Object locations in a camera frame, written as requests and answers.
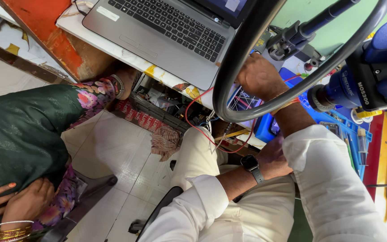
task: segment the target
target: green floral dress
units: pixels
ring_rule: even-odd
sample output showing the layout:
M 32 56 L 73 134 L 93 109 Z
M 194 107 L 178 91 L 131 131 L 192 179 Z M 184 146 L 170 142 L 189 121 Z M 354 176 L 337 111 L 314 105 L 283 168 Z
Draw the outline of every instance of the green floral dress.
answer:
M 41 177 L 57 188 L 53 202 L 33 224 L 34 230 L 56 224 L 72 210 L 76 183 L 61 133 L 102 111 L 115 99 L 115 84 L 108 77 L 0 96 L 0 186 L 17 183 L 0 196 L 21 191 Z

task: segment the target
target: green wall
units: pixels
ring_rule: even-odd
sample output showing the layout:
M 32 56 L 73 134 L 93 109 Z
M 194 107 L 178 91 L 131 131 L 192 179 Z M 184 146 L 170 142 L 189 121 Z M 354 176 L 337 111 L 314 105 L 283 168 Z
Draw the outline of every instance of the green wall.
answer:
M 281 28 L 289 27 L 295 21 L 305 22 L 336 0 L 287 0 L 286 4 L 271 23 Z M 328 55 L 345 43 L 361 26 L 374 8 L 377 0 L 362 0 L 316 33 L 310 44 L 322 55 Z M 387 22 L 387 14 L 379 26 Z

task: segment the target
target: beige trousers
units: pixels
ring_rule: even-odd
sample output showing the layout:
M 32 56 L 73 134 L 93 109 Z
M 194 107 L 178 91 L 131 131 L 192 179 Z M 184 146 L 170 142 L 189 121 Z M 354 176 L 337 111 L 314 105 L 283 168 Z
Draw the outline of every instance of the beige trousers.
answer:
M 210 135 L 205 128 L 201 127 L 201 130 Z M 236 167 L 224 164 L 228 156 L 219 149 L 212 154 L 215 147 L 213 144 L 210 146 L 209 140 L 201 132 L 188 129 L 181 144 L 171 186 L 187 190 L 192 186 L 186 181 L 187 177 L 202 174 L 217 176 L 219 169 L 228 171 Z M 250 189 L 238 203 L 230 201 L 215 221 L 239 222 L 264 241 L 286 242 L 294 221 L 294 202 L 295 185 L 292 178 L 289 175 L 278 177 Z

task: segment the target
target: laptop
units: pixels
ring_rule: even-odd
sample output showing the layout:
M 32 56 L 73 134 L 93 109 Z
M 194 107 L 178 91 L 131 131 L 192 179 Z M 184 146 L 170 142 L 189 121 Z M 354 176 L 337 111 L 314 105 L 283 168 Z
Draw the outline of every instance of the laptop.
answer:
M 99 0 L 83 26 L 202 89 L 254 0 Z

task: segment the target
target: white sticker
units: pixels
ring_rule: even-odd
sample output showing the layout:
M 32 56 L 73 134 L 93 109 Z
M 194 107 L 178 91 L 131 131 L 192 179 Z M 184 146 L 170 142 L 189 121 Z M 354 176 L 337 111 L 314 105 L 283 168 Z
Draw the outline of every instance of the white sticker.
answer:
M 116 21 L 117 19 L 119 19 L 119 15 L 116 15 L 114 13 L 112 13 L 110 10 L 108 10 L 107 8 L 104 8 L 102 6 L 99 6 L 96 11 L 104 16 L 106 16 L 107 18 L 113 20 L 113 21 Z
M 225 4 L 225 7 L 231 10 L 232 12 L 235 12 L 239 3 L 240 0 L 228 0 Z

